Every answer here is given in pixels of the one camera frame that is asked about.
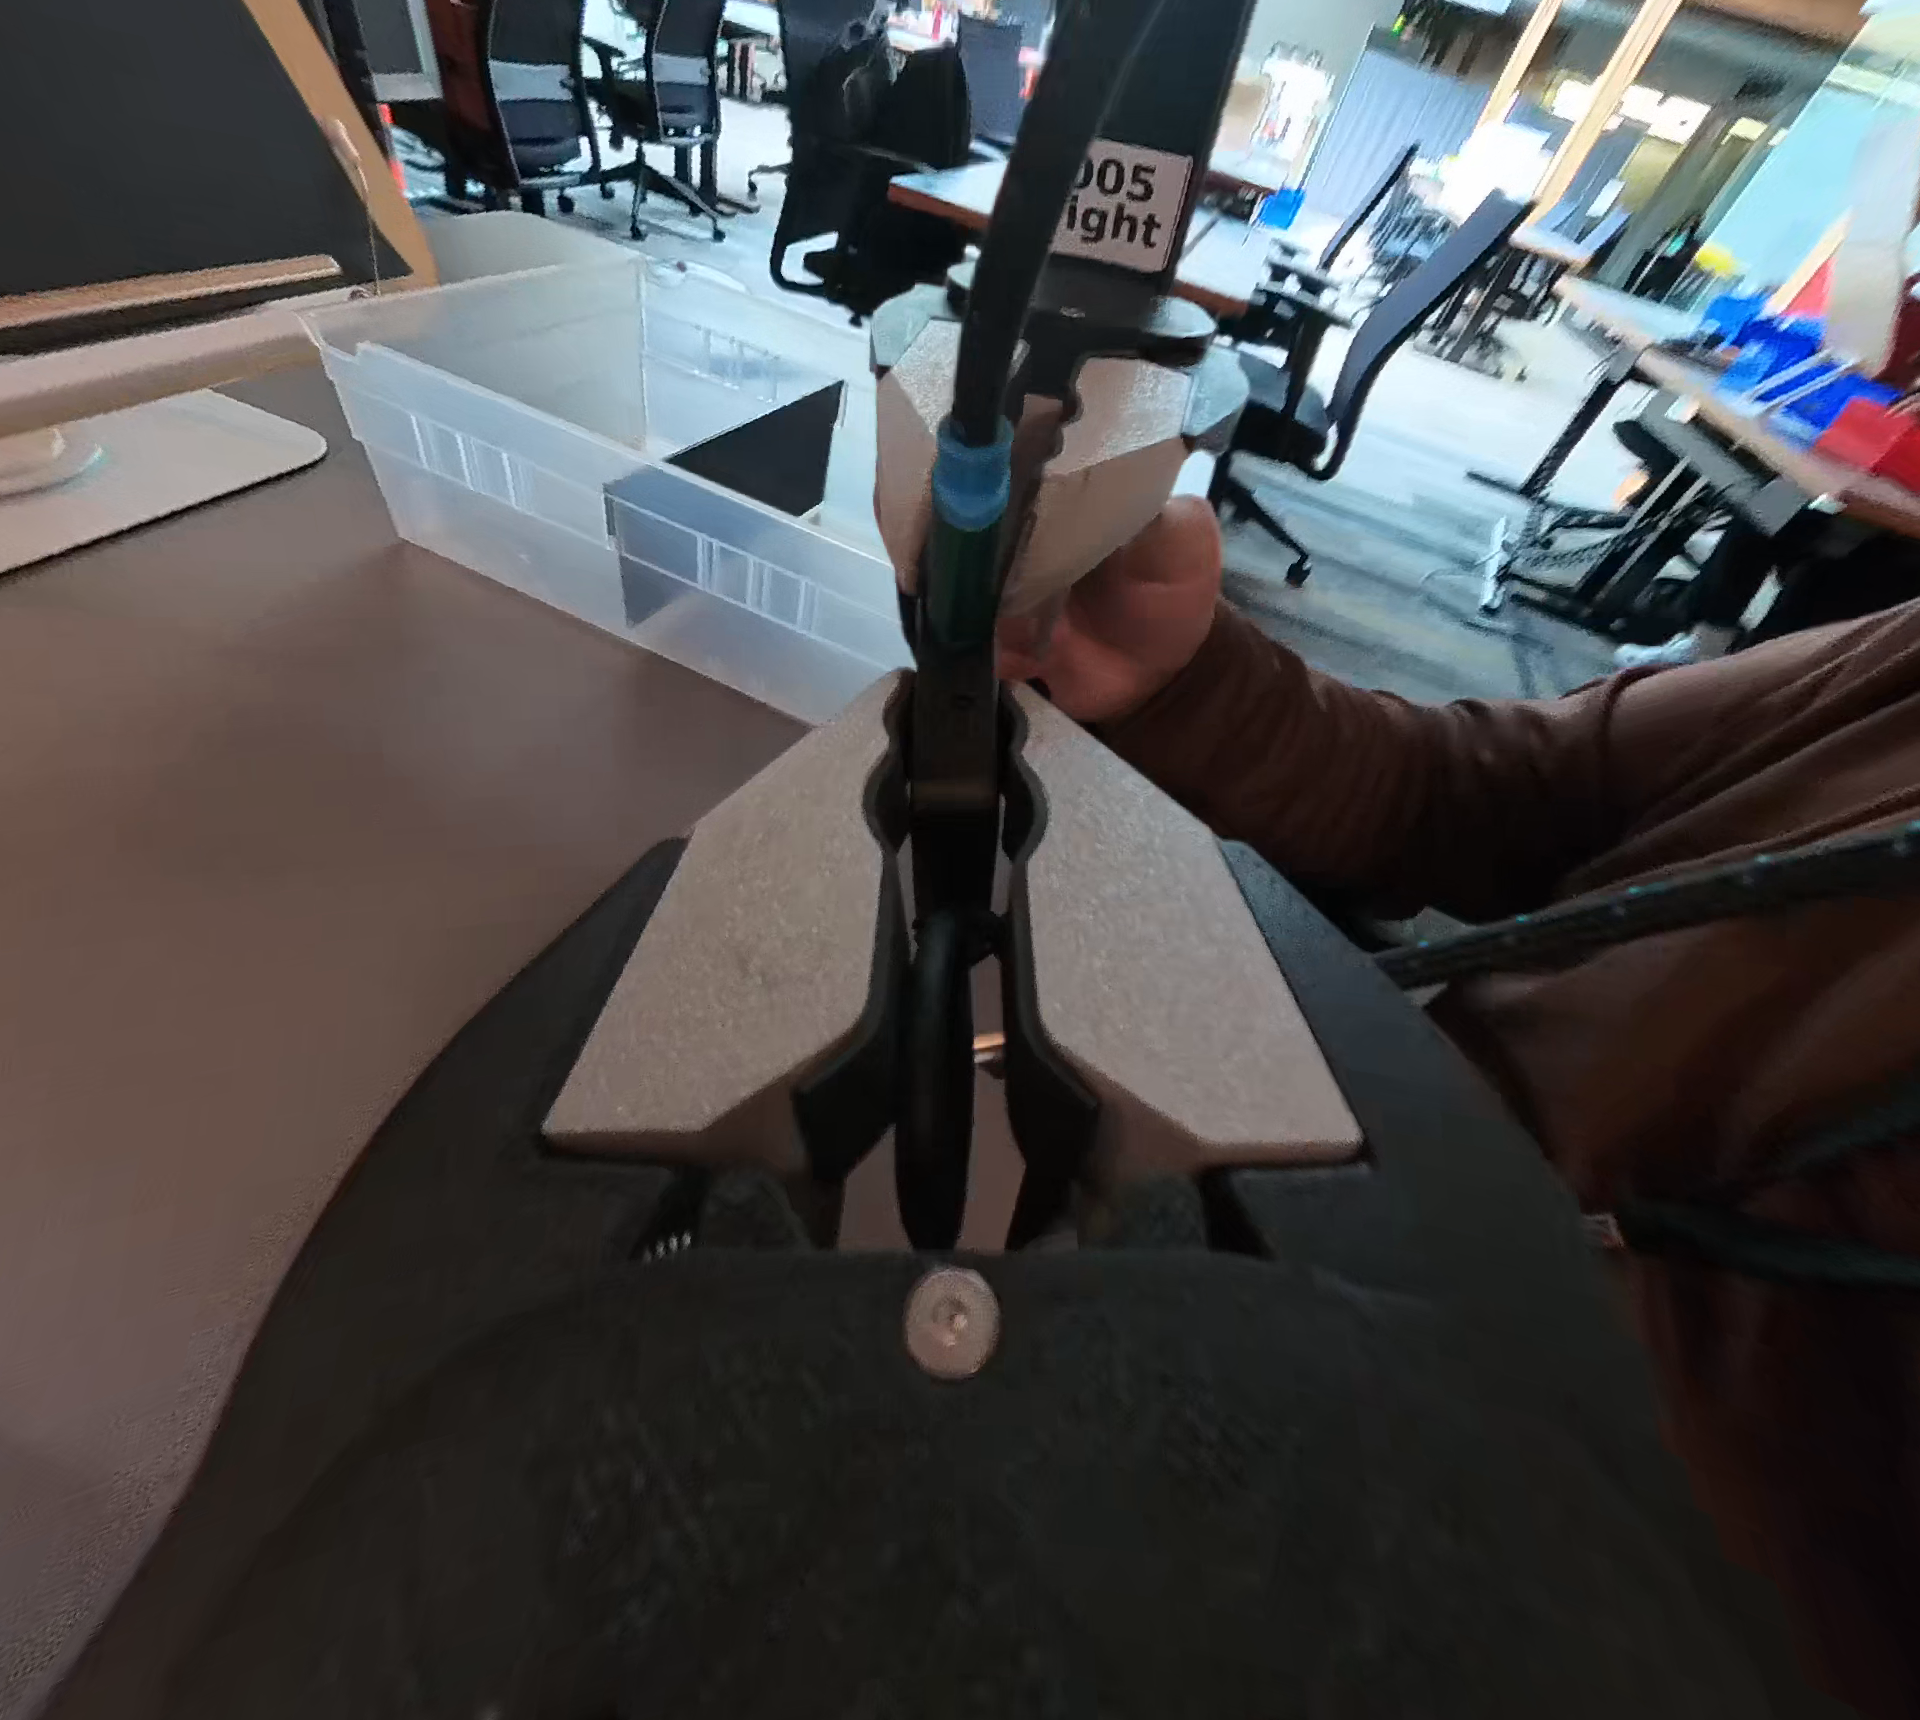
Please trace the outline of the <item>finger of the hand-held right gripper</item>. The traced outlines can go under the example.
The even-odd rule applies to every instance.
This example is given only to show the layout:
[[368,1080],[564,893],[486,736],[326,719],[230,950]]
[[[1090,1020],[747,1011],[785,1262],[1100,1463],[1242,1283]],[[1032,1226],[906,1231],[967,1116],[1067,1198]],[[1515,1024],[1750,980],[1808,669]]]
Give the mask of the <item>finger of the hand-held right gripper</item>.
[[1093,359],[1076,413],[1041,401],[1020,416],[1030,466],[1002,583],[1002,618],[1036,615],[1126,546],[1165,509],[1188,459],[1188,375],[1141,359]]
[[874,331],[874,522],[896,589],[914,599],[933,526],[933,475],[952,404],[963,329],[925,323],[905,336]]

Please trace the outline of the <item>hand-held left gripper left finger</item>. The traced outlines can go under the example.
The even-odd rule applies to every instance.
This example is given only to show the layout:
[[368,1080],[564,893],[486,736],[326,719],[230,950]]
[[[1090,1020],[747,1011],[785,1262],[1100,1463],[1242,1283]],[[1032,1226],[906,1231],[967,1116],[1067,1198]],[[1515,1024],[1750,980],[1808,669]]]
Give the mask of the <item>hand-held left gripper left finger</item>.
[[684,842],[547,1113],[548,1146],[844,1182],[894,1116],[909,925],[906,675],[886,675]]

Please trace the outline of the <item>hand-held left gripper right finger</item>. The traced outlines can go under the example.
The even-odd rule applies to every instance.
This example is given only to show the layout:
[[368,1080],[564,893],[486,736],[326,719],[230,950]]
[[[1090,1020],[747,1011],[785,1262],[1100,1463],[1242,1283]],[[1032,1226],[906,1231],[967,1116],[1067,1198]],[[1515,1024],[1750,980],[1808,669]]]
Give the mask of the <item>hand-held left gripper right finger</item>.
[[1213,831],[1032,689],[1005,705],[1009,1240],[1144,1181],[1354,1165],[1362,1127]]

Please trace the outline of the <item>clear plastic bin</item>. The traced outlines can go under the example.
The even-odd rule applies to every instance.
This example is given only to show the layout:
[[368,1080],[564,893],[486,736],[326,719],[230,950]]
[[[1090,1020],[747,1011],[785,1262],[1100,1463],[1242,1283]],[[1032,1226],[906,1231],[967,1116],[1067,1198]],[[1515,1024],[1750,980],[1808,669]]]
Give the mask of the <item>clear plastic bin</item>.
[[[804,725],[909,667],[871,515],[874,382],[853,333],[620,253],[339,303],[302,325],[408,544]],[[807,521],[818,629],[696,593],[628,629],[607,486],[821,388],[842,403]]]

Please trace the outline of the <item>person's right forearm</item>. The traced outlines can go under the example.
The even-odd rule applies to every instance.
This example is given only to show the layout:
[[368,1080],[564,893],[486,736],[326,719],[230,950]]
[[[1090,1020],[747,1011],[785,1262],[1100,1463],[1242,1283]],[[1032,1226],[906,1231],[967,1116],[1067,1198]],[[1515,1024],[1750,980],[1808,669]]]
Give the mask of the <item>person's right forearm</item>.
[[1494,923],[1917,821],[1919,606],[1557,698],[1428,705],[1326,677],[1223,603],[1099,736],[1307,893]]

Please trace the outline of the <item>person's right hand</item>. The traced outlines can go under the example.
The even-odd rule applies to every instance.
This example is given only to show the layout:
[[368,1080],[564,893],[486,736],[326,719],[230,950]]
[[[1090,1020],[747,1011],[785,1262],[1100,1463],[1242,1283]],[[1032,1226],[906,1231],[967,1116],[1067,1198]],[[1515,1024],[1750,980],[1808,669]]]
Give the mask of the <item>person's right hand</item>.
[[1102,726],[1161,694],[1206,643],[1223,596],[1213,507],[1181,494],[1070,589],[996,629],[996,677]]

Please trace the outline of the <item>black bin divider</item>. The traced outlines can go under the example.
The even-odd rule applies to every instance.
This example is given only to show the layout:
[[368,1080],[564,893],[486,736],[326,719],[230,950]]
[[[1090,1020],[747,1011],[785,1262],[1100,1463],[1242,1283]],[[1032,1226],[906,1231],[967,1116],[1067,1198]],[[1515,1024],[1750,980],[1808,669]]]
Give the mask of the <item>black bin divider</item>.
[[821,543],[807,521],[826,493],[842,401],[841,388],[809,390],[607,485],[628,629],[699,594],[818,631]]

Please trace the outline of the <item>wooden desk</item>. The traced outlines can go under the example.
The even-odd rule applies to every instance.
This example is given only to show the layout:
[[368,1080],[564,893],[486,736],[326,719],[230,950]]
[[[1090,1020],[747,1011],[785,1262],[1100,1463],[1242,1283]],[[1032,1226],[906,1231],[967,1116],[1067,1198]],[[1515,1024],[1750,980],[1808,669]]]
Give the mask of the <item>wooden desk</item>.
[[1616,395],[1644,387],[1668,403],[1662,416],[1679,429],[1666,440],[1677,469],[1693,485],[1746,505],[1753,521],[1781,522],[1790,510],[1812,510],[1919,540],[1917,493],[1819,454],[1772,403],[1730,388],[1735,365],[1699,316],[1573,276],[1559,278],[1553,292],[1597,331],[1607,352],[1562,430],[1509,490],[1535,515],[1564,510],[1553,497],[1562,469]]
[[[909,173],[890,181],[886,196],[902,211],[959,227],[970,244],[984,244],[1005,178],[1005,160],[970,162],[937,173]],[[1282,255],[1282,237],[1265,227],[1201,209],[1188,228],[1169,290],[1216,321],[1248,312]]]

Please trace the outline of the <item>blue plastic bins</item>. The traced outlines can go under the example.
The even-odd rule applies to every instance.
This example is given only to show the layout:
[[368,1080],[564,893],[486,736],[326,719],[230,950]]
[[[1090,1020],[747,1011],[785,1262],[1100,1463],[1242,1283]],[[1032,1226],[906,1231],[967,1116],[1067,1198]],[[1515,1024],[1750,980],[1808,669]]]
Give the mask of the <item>blue plastic bins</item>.
[[1861,363],[1827,343],[1819,316],[1774,314],[1762,292],[1720,292],[1703,311],[1699,336],[1722,363],[1718,390],[1765,409],[1804,403],[1863,377]]

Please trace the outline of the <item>white monitor stand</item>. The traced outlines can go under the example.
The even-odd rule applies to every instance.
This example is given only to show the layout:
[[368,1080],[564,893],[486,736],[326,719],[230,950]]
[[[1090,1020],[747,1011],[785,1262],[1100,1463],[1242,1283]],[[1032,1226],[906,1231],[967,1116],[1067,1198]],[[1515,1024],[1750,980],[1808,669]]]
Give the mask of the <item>white monitor stand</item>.
[[307,365],[289,300],[343,278],[307,255],[4,294],[3,572],[320,465],[317,432],[226,388]]

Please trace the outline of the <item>red plastic bins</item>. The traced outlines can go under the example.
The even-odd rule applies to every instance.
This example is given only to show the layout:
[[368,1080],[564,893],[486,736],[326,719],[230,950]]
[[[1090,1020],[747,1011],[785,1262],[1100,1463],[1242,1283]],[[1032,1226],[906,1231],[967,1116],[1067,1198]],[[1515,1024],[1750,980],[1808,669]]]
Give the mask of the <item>red plastic bins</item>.
[[1812,454],[1919,494],[1919,390],[1890,401],[1861,390],[1814,439]]

